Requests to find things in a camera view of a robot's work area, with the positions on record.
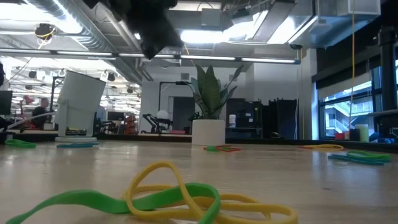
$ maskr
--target computer monitor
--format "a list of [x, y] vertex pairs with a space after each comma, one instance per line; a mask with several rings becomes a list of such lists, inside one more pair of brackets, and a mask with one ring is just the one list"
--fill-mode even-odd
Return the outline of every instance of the computer monitor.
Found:
[[107, 120], [108, 121], [124, 121], [124, 113], [109, 111]]
[[11, 114], [12, 91], [0, 91], [0, 115]]

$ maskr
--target potted plant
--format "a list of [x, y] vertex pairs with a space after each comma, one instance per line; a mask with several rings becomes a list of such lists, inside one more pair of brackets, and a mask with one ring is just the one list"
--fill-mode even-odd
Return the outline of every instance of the potted plant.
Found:
[[219, 146], [225, 144], [225, 121], [219, 120], [221, 110], [229, 98], [232, 97], [235, 89], [228, 88], [232, 80], [236, 79], [242, 71], [240, 66], [234, 74], [233, 79], [224, 87], [221, 87], [220, 79], [214, 74], [214, 69], [209, 66], [207, 71], [199, 65], [195, 65], [198, 77], [191, 78], [193, 99], [200, 107], [203, 119], [193, 120], [192, 144], [203, 146]]

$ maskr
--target person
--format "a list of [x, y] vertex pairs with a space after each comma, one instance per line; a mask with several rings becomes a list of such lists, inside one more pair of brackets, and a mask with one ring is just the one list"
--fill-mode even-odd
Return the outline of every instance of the person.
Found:
[[[40, 106], [36, 107], [33, 110], [32, 116], [38, 116], [38, 115], [41, 115], [41, 114], [48, 113], [46, 108], [49, 106], [49, 104], [50, 104], [49, 99], [41, 98], [40, 99]], [[48, 118], [48, 116], [43, 116], [43, 117], [39, 117], [39, 118], [33, 119], [32, 120], [33, 128], [43, 130], [44, 129], [44, 123], [47, 120], [47, 118]]]
[[99, 120], [106, 121], [106, 110], [103, 106], [98, 105], [98, 109], [97, 109], [97, 116], [96, 118], [98, 118]]

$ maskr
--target white pot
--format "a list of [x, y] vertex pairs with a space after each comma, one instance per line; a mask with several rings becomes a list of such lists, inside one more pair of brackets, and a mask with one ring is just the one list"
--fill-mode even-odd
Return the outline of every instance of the white pot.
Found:
[[193, 121], [192, 144], [220, 146], [225, 144], [225, 121], [198, 119]]

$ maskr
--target snake plant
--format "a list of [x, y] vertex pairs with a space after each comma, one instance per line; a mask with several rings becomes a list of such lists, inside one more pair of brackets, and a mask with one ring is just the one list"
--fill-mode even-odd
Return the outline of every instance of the snake plant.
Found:
[[237, 86], [230, 91], [228, 91], [228, 87], [241, 74], [243, 66], [236, 69], [233, 79], [223, 88], [220, 79], [215, 77], [211, 65], [206, 72], [201, 66], [195, 66], [198, 71], [198, 79], [191, 78], [191, 85], [189, 85], [193, 92], [193, 99], [200, 107], [204, 119], [218, 119], [226, 101], [232, 97]]

